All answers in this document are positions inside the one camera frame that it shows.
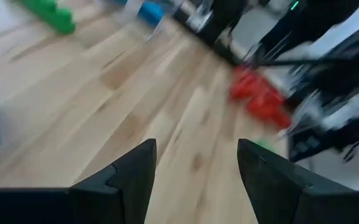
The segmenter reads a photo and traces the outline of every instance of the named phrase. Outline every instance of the blue object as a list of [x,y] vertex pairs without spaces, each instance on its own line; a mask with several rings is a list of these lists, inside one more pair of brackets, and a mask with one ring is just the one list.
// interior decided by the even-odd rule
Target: blue object
[[164,16],[163,8],[154,2],[144,2],[139,10],[138,16],[149,25],[157,26]]

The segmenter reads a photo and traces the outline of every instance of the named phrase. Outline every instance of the red toy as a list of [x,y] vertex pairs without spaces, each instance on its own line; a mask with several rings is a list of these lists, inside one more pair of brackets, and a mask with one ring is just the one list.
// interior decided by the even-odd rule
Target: red toy
[[290,117],[282,109],[284,98],[261,74],[241,66],[234,73],[230,89],[233,100],[250,99],[246,109],[257,118],[273,121],[282,129],[291,125]]

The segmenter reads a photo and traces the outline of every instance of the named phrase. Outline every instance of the toy block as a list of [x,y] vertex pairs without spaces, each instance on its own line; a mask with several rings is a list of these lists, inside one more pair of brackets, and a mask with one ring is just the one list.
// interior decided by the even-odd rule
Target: toy block
[[157,26],[164,16],[163,8],[154,2],[144,2],[139,10],[138,16],[149,25]]
[[56,0],[16,0],[61,34],[71,34],[75,30],[72,13],[69,9],[57,7]]

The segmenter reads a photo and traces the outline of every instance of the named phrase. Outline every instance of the green light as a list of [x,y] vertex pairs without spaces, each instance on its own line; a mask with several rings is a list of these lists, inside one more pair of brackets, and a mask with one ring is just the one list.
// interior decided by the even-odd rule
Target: green light
[[291,10],[294,10],[299,4],[299,1],[297,1],[296,3],[294,3],[294,5],[291,7]]

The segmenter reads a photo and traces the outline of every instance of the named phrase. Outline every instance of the wooden floor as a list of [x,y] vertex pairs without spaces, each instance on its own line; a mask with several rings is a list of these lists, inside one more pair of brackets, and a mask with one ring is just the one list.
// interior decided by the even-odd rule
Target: wooden floor
[[237,140],[285,143],[228,102],[231,68],[170,19],[146,43],[139,22],[60,2],[73,35],[0,0],[0,187],[70,186],[156,138],[146,223],[256,223]]

